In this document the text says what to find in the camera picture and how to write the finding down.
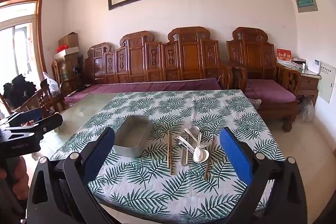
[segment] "transparent plastic bag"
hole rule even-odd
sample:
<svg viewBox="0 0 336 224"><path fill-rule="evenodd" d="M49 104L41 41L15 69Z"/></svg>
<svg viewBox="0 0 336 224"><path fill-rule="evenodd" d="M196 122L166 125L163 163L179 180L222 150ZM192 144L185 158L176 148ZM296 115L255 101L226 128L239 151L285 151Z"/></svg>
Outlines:
<svg viewBox="0 0 336 224"><path fill-rule="evenodd" d="M312 122L315 116L314 105L310 97L302 97L299 103L300 118L305 122Z"/></svg>
<svg viewBox="0 0 336 224"><path fill-rule="evenodd" d="M47 79L47 82L49 84L49 89L51 92L51 96L55 97L56 95L58 95L60 93L60 90L59 90L57 82L54 79L50 78L48 74L46 74L45 72L43 72L43 76L44 76L44 79Z"/></svg>

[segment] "finger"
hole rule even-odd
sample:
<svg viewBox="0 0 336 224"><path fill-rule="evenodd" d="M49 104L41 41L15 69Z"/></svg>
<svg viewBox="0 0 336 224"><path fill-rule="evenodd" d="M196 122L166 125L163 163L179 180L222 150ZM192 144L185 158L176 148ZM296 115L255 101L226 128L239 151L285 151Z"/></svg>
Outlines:
<svg viewBox="0 0 336 224"><path fill-rule="evenodd" d="M26 186L26 189L22 190L19 194L17 194L17 198L18 199L27 199L28 198L28 195L29 195L29 186L27 185Z"/></svg>
<svg viewBox="0 0 336 224"><path fill-rule="evenodd" d="M19 163L17 164L17 167L14 172L14 177L20 180L22 177L25 176L26 173L27 173L27 166L25 159L22 156L20 156Z"/></svg>
<svg viewBox="0 0 336 224"><path fill-rule="evenodd" d="M0 168L0 179L5 179L7 177L6 171Z"/></svg>
<svg viewBox="0 0 336 224"><path fill-rule="evenodd" d="M21 178L16 184L13 186L14 194L19 194L22 190L25 190L28 185L28 174L25 174L23 178Z"/></svg>

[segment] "electrical panel box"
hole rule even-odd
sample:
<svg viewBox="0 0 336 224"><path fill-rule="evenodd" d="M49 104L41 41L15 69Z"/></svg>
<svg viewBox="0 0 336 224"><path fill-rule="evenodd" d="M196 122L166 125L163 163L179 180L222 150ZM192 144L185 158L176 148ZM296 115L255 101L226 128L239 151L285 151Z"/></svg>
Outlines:
<svg viewBox="0 0 336 224"><path fill-rule="evenodd" d="M324 62L320 63L320 75L322 79L318 85L319 95L329 103L334 88L336 68Z"/></svg>

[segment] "leaf print tablecloth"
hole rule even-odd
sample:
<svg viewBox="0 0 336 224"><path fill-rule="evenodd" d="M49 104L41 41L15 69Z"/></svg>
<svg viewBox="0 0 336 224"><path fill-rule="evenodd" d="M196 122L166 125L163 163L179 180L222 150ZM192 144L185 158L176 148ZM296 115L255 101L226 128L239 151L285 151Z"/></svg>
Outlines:
<svg viewBox="0 0 336 224"><path fill-rule="evenodd" d="M254 152L284 160L269 129L240 90L120 93L85 123L52 157L66 158L109 126L116 132L129 115L148 115L153 128L141 157L128 158L112 150L95 181L93 194L113 208L147 220L200 223L224 218L241 197L240 181L221 145L219 133L228 126L238 140ZM172 145L172 170L167 168L167 131L173 137L184 128L198 126L202 143L210 144L210 176L203 179L206 162L181 166L182 148ZM267 184L258 209L265 207L273 182Z"/></svg>

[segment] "gray plastic bin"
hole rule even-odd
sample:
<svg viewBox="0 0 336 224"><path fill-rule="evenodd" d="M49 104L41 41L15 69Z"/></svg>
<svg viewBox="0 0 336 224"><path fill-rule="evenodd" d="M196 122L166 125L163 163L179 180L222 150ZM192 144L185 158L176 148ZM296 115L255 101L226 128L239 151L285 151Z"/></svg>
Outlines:
<svg viewBox="0 0 336 224"><path fill-rule="evenodd" d="M152 126L148 116L128 116L115 133L115 153L125 157L139 157L146 148Z"/></svg>

